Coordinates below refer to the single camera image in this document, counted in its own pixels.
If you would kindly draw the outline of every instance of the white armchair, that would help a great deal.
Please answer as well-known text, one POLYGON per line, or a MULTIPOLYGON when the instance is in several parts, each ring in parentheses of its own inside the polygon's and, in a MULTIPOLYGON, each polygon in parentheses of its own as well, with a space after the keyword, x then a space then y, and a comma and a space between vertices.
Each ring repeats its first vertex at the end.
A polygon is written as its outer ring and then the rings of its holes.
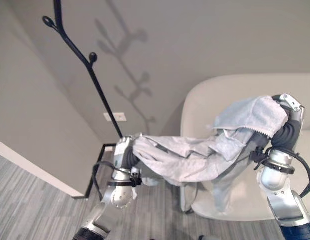
MULTIPOLYGON (((261 95, 288 93, 305 107, 305 122, 296 147, 310 167, 310 73, 308 74, 245 74, 208 79, 194 87, 185 100, 181 136, 205 138, 210 135, 207 125, 228 105, 237 100, 261 95)), ((308 184, 303 166, 296 160, 295 174, 290 176, 292 190, 301 193, 308 184)), ((210 182, 189 183, 180 188, 180 207, 186 212, 224 221, 259 221, 273 219, 266 195, 259 188, 251 164, 233 183, 230 208, 220 213, 212 197, 210 182)), ((310 212, 310 193, 303 202, 310 212)))

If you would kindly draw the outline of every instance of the white baseboard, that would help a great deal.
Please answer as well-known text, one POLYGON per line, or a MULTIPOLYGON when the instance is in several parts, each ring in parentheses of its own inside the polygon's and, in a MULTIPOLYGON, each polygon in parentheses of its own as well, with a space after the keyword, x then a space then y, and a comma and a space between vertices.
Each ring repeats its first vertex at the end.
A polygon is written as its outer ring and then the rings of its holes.
POLYGON ((64 184, 54 176, 50 175, 46 171, 34 165, 32 162, 28 161, 24 157, 20 156, 18 153, 4 145, 0 142, 0 156, 7 159, 8 161, 21 167, 23 170, 31 173, 32 175, 38 177, 39 179, 47 182, 48 184, 54 186, 60 191, 70 195, 71 197, 83 197, 83 195, 71 188, 70 186, 64 184))

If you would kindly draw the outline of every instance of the gray carpet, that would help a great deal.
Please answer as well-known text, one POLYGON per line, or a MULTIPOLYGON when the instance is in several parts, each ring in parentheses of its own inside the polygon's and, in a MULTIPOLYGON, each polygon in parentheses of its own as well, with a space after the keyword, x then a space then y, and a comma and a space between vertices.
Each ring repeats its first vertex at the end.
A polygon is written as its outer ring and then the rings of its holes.
MULTIPOLYGON (((111 153, 104 160, 111 159, 111 153)), ((99 171, 103 188, 108 169, 99 171)), ((271 221, 230 222, 184 215, 178 209, 178 189, 162 182, 141 186, 138 198, 107 240, 282 240, 271 221)), ((71 240, 80 222, 98 202, 95 189, 88 200, 74 200, 0 157, 0 240, 71 240)))

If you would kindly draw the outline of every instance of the towel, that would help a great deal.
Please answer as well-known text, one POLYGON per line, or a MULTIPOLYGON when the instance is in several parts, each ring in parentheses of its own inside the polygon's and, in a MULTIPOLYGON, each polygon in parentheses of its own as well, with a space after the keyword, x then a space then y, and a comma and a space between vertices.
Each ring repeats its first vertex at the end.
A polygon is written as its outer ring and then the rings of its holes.
POLYGON ((212 126, 216 134, 213 136, 206 139, 141 136, 134 142, 133 154, 154 173, 176 186, 211 181, 221 176, 215 184, 218 193, 215 197, 219 198, 229 190, 221 183, 227 182, 229 186, 245 170, 247 163, 244 162, 240 167, 230 167, 254 133, 272 138, 287 119, 284 109, 270 96, 248 98, 233 103, 216 117, 212 126))

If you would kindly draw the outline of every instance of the electrical outlet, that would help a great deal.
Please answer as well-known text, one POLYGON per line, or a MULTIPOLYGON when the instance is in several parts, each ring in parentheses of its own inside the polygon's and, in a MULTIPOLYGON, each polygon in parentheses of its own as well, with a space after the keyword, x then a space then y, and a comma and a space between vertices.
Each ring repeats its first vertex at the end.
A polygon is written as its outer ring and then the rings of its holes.
MULTIPOLYGON (((113 112, 116 122, 126 122, 126 116, 123 112, 113 112)), ((104 117, 107 122, 111 122, 110 116, 107 112, 104 113, 104 117)))

